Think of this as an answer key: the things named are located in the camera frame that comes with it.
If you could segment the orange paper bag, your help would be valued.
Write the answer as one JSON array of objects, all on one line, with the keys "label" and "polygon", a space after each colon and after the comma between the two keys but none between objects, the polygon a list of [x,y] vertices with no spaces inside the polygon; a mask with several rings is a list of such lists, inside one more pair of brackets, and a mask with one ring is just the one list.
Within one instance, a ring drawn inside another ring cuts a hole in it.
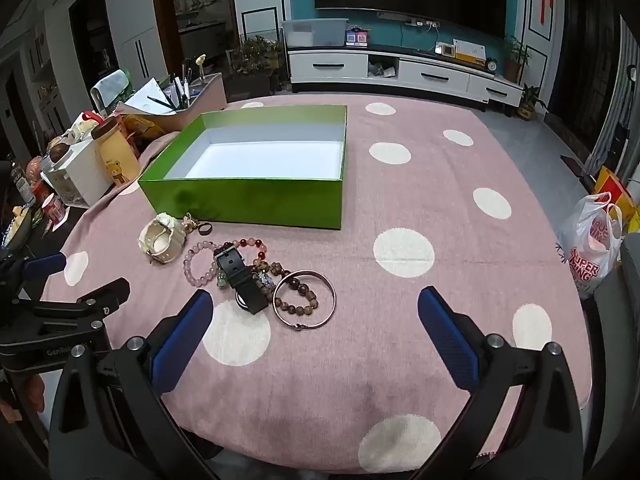
[{"label": "orange paper bag", "polygon": [[614,172],[605,166],[602,166],[598,174],[593,193],[610,194],[611,197],[608,201],[612,204],[616,204],[618,208],[620,208],[620,211],[623,214],[623,222],[624,226],[626,226],[626,231],[628,233],[639,231],[639,205],[634,201]]}]

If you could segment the white box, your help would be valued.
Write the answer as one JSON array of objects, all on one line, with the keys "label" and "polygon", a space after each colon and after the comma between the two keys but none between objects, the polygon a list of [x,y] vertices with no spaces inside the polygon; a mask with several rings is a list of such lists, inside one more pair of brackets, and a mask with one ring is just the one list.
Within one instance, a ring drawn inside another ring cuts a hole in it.
[{"label": "white box", "polygon": [[47,155],[40,162],[40,171],[63,204],[70,207],[90,208],[113,185],[92,139],[71,145],[57,162]]}]

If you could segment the black watch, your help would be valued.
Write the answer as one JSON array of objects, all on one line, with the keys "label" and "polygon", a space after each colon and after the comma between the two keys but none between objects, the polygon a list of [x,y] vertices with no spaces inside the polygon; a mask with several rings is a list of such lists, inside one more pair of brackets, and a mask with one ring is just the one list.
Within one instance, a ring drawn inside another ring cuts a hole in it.
[{"label": "black watch", "polygon": [[219,271],[236,293],[236,302],[240,308],[252,315],[268,307],[268,299],[262,292],[262,286],[253,278],[252,269],[244,263],[235,244],[224,243],[214,251]]}]

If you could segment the clear storage bin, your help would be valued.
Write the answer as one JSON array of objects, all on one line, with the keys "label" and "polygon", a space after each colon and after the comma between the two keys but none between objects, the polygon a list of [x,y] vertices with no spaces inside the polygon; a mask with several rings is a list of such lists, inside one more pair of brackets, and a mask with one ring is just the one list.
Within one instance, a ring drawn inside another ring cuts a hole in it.
[{"label": "clear storage bin", "polygon": [[307,18],[283,22],[289,48],[343,47],[347,18]]}]

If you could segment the green cardboard box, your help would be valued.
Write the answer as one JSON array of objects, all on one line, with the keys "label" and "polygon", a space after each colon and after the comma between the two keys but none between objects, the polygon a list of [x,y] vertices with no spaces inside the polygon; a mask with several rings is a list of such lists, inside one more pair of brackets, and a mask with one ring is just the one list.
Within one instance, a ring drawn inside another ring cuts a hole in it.
[{"label": "green cardboard box", "polygon": [[198,220],[337,230],[347,144],[344,105],[204,113],[139,178],[157,212]]}]

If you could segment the potted plant in planter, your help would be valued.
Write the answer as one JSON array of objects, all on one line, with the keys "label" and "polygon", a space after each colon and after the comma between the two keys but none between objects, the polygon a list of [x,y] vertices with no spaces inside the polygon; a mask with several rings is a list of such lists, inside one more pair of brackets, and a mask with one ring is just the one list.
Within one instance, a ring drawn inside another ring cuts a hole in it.
[{"label": "potted plant in planter", "polygon": [[228,102],[272,96],[281,87],[284,66],[280,40],[254,36],[227,51],[229,73],[224,77]]}]

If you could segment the white plastic shopping bag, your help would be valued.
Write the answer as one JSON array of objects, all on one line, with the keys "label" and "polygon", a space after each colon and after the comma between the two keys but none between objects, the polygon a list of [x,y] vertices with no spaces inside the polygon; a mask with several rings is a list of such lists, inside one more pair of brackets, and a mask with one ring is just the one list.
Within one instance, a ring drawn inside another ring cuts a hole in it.
[{"label": "white plastic shopping bag", "polygon": [[623,241],[623,216],[610,192],[587,195],[559,232],[559,245],[578,295],[589,298],[614,269]]}]

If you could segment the white paper sheet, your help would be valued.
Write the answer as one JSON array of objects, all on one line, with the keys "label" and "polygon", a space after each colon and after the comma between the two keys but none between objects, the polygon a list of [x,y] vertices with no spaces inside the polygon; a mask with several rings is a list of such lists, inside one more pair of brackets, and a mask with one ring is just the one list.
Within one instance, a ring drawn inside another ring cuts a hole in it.
[{"label": "white paper sheet", "polygon": [[176,108],[155,78],[151,78],[125,102],[125,105],[148,115],[172,115]]}]

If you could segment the pink polka dot cloth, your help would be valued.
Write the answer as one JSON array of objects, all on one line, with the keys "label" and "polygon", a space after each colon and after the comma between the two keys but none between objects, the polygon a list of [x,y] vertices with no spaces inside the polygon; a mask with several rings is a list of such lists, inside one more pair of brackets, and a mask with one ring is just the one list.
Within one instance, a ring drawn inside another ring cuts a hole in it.
[{"label": "pink polka dot cloth", "polygon": [[[213,318],[163,400],[177,424],[227,450],[281,466],[338,472],[420,467],[468,394],[451,379],[418,315],[433,286],[455,311],[514,347],[559,344],[577,400],[591,390],[589,340],[570,268],[512,159],[469,110],[382,96],[272,96],[262,104],[344,105],[347,144],[337,230],[198,220],[178,258],[139,248],[157,214],[139,179],[80,218],[65,269],[43,289],[73,301],[126,278],[105,321],[119,347],[176,314],[198,288]],[[268,307],[252,315],[215,261],[235,244]],[[277,273],[315,270],[337,293],[334,318],[309,332],[271,309]]]}]

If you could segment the small gold charm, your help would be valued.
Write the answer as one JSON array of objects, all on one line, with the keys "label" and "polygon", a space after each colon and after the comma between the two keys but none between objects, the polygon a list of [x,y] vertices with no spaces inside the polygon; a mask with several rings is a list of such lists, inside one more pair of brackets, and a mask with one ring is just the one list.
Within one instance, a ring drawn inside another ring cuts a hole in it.
[{"label": "small gold charm", "polygon": [[193,231],[196,231],[198,229],[199,224],[200,222],[194,219],[191,216],[190,212],[187,212],[181,220],[181,225],[184,229],[184,232],[186,232],[186,234],[190,234]]}]

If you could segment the white tv cabinet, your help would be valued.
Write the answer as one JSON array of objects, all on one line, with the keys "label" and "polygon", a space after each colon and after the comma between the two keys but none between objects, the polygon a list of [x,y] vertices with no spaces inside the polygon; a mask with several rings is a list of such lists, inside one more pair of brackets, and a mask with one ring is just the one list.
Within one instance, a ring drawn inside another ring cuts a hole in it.
[{"label": "white tv cabinet", "polygon": [[370,84],[451,96],[483,105],[521,103],[523,88],[498,75],[432,56],[303,48],[288,50],[292,84]]}]

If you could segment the silver bangle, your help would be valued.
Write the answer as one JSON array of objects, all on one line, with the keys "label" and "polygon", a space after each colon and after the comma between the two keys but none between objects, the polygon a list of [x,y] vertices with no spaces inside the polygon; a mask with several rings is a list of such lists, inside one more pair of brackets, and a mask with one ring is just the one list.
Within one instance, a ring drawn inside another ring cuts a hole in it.
[{"label": "silver bangle", "polygon": [[[272,291],[271,309],[286,328],[297,333],[320,330],[334,318],[337,293],[324,274],[315,270],[290,271],[282,268],[277,277],[279,281]],[[325,307],[305,278],[311,278],[329,293],[329,302]]]}]

